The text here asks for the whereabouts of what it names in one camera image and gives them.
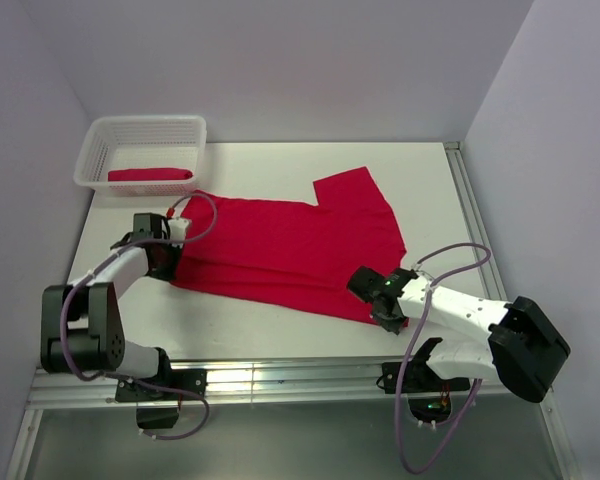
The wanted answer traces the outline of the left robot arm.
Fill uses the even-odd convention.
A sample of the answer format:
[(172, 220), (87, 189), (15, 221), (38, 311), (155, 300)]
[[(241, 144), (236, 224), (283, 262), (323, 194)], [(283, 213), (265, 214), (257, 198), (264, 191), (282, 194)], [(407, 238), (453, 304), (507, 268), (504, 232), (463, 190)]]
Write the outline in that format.
[(131, 390), (163, 399), (175, 386), (165, 350), (125, 338), (122, 295), (139, 279), (175, 278), (191, 222), (169, 213), (140, 213), (101, 264), (42, 295), (40, 362), (50, 374), (82, 381), (116, 378)]

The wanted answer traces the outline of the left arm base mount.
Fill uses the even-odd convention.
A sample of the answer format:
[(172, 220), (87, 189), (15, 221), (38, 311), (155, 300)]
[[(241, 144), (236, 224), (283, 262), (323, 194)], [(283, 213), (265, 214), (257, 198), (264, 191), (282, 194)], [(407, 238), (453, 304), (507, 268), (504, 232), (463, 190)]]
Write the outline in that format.
[(201, 430), (209, 420), (210, 406), (206, 400), (207, 371), (205, 369), (176, 369), (149, 379), (119, 379), (114, 401), (136, 406), (136, 424), (144, 432), (163, 436), (183, 418), (185, 401), (199, 402), (202, 418), (192, 434)]

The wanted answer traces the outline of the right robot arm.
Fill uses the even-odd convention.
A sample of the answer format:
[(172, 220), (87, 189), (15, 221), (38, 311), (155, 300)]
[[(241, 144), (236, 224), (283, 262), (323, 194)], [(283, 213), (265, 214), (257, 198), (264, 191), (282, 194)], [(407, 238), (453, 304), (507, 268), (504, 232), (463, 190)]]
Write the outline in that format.
[(402, 268), (382, 276), (361, 267), (347, 288), (370, 305), (372, 319), (388, 332), (399, 334), (407, 321), (423, 318), (458, 333), (457, 339), (429, 338), (409, 355), (394, 375), (405, 393), (463, 391), (480, 379), (540, 403), (571, 353), (539, 305), (526, 297), (479, 298)]

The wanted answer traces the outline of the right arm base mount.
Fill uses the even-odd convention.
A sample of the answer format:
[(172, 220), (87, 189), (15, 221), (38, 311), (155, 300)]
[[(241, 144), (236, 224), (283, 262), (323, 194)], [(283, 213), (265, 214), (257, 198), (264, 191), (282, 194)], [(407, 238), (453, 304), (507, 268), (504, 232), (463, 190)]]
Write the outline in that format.
[(426, 397), (409, 398), (409, 410), (417, 421), (430, 423), (444, 422), (452, 415), (453, 392), (466, 392), (471, 389), (467, 378), (443, 380), (424, 362), (411, 361), (405, 370), (401, 393), (426, 394)]

